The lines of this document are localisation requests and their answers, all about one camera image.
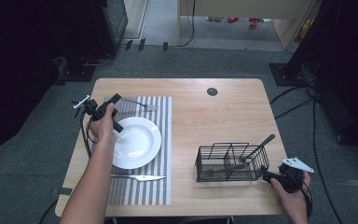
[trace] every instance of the table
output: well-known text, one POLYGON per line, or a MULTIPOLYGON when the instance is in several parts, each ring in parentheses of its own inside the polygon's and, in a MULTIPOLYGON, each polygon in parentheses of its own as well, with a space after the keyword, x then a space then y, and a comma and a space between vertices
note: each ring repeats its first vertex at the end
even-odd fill
MULTIPOLYGON (((289 49, 315 2, 316 0, 196 0, 194 16, 273 19, 272 23, 283 49, 289 49)), ((193 0, 178 0, 178 45, 181 45, 181 17, 192 15, 193 0)))
MULTIPOLYGON (((263 83, 253 78, 101 78, 91 98, 100 105, 105 96, 148 95, 172 97, 172 204, 108 206, 107 217, 218 216, 282 214, 273 188, 267 182, 196 182, 198 148, 215 142, 248 142, 266 145, 269 170, 278 173, 286 158, 263 83), (210 96, 209 88, 218 93, 210 96)), ((88 156, 79 134, 66 177, 65 188, 74 188, 88 156)), ((60 195, 60 216, 69 196, 60 195)))

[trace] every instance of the placemat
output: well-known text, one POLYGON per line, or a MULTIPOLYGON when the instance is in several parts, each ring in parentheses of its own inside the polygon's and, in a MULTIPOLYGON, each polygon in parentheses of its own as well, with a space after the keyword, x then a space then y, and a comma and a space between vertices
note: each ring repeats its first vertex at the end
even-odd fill
POLYGON ((125 170, 112 165, 112 174, 164 175, 157 181, 138 182, 128 178, 112 178, 108 204, 171 204, 171 137, 172 97, 126 96, 141 104, 158 105, 158 110, 147 112, 141 105, 119 100, 116 103, 117 121, 141 117, 153 121, 161 132, 161 148, 147 165, 125 170))

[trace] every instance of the white plate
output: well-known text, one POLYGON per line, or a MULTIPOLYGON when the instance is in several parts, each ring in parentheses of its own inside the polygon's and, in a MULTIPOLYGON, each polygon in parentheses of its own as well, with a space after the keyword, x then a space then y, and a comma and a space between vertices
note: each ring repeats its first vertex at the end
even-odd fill
POLYGON ((152 161, 161 147, 161 133, 152 121, 128 118, 118 122, 124 129, 116 132, 113 164, 122 169, 135 169, 152 161))

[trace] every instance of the dish rack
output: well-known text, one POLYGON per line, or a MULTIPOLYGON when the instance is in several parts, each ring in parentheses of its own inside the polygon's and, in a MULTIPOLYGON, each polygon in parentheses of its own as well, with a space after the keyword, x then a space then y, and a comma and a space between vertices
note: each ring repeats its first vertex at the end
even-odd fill
POLYGON ((196 159, 197 181, 255 181, 261 175, 261 166, 269 168, 264 147, 249 143, 214 143, 199 147, 196 159))

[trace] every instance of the knife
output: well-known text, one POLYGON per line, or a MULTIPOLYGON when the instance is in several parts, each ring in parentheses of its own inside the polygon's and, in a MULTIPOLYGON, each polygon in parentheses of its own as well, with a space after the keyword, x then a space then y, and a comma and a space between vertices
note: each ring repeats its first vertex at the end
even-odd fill
POLYGON ((131 178, 131 179, 136 179, 138 181, 160 180, 165 178, 165 176, 163 175, 110 175, 110 178, 113 177, 131 178))

